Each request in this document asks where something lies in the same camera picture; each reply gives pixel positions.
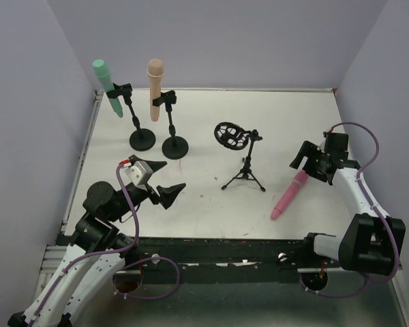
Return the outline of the pink toy microphone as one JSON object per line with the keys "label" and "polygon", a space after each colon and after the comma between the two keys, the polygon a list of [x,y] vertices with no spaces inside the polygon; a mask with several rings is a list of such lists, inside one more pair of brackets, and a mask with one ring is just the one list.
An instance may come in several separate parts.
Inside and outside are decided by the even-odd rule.
{"label": "pink toy microphone", "polygon": [[300,190],[302,190],[302,188],[305,186],[308,178],[309,175],[304,170],[300,170],[299,172],[297,172],[291,184],[288,186],[283,196],[275,205],[270,215],[271,220],[276,220],[288,208],[288,206],[296,198]]}

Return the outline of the black round-base clip stand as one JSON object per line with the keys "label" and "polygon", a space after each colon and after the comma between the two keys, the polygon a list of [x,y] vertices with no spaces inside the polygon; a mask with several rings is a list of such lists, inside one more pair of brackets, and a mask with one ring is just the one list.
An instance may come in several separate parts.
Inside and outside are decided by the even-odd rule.
{"label": "black round-base clip stand", "polygon": [[134,112],[132,105],[132,86],[130,83],[117,85],[113,84],[114,89],[107,92],[109,99],[118,99],[120,96],[123,98],[125,105],[129,108],[132,115],[132,123],[135,127],[129,138],[129,144],[135,151],[148,151],[151,149],[156,141],[155,134],[146,128],[140,126],[140,120]]}

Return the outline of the black tripod ring stand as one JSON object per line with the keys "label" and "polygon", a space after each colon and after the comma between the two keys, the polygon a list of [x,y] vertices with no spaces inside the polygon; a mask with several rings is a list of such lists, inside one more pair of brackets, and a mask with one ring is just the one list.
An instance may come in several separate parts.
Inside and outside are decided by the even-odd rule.
{"label": "black tripod ring stand", "polygon": [[266,189],[254,176],[251,165],[254,144],[263,140],[263,137],[259,135],[258,130],[245,130],[237,124],[221,122],[215,127],[213,133],[217,142],[227,149],[240,151],[249,146],[247,156],[242,159],[243,167],[234,177],[221,187],[221,190],[225,190],[233,181],[241,180],[254,181],[259,186],[260,190],[265,192]]}

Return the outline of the peach toy microphone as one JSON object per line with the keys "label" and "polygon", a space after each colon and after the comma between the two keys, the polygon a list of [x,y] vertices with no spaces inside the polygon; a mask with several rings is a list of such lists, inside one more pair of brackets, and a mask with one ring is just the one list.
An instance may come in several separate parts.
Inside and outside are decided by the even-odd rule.
{"label": "peach toy microphone", "polygon": [[160,59],[151,59],[149,61],[147,76],[149,77],[150,117],[153,122],[157,122],[160,117],[160,108],[153,105],[153,100],[161,96],[164,64]]}

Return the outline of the green toy microphone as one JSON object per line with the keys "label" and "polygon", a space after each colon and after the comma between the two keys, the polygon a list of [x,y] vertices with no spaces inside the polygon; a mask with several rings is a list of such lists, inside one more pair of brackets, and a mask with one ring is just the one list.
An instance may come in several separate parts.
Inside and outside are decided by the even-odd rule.
{"label": "green toy microphone", "polygon": [[[114,84],[112,82],[112,77],[110,73],[110,68],[108,67],[107,63],[103,59],[96,59],[92,62],[93,72],[101,83],[105,94],[109,91],[113,91],[115,89]],[[108,98],[110,105],[114,111],[114,113],[119,117],[123,117],[123,109],[121,103],[118,98]]]}

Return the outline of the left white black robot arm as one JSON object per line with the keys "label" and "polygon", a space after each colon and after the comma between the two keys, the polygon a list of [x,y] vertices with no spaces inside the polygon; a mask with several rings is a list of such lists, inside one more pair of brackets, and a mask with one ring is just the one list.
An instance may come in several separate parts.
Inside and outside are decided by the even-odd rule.
{"label": "left white black robot arm", "polygon": [[137,208],[145,200],[169,209],[185,188],[152,188],[153,173],[165,161],[135,155],[116,168],[120,189],[98,181],[87,191],[84,215],[75,226],[56,271],[40,295],[25,310],[13,314],[8,326],[73,326],[102,285],[123,268],[138,243]]}

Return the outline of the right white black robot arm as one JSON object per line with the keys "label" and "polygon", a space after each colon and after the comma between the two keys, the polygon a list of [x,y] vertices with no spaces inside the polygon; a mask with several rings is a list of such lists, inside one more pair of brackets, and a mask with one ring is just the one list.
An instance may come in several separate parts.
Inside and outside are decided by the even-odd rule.
{"label": "right white black robot arm", "polygon": [[375,203],[360,164],[350,158],[348,134],[326,132],[321,145],[304,141],[290,167],[301,168],[308,176],[333,186],[350,214],[343,236],[308,234],[313,253],[335,260],[344,270],[389,276],[399,258],[406,227]]}

